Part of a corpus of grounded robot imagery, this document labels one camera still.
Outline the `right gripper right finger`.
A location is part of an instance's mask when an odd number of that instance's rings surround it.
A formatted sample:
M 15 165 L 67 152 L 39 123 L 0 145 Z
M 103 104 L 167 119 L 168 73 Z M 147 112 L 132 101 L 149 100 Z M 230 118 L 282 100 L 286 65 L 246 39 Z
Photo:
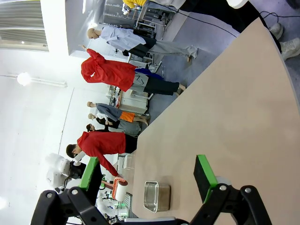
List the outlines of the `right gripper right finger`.
M 237 225 L 272 224 L 256 187 L 235 189 L 219 183 L 205 155 L 196 156 L 194 178 L 202 206 L 191 220 L 192 225 L 213 225 L 221 213 L 230 214 Z

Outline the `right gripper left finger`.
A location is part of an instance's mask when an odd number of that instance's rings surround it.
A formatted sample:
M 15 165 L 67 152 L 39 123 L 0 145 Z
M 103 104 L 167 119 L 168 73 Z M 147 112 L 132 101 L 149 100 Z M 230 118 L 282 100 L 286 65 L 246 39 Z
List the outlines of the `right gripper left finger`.
M 102 173 L 97 157 L 91 157 L 77 187 L 61 194 L 54 190 L 41 193 L 35 207 L 32 225 L 65 225 L 69 217 L 78 216 L 84 225 L 104 225 L 105 217 L 95 207 Z

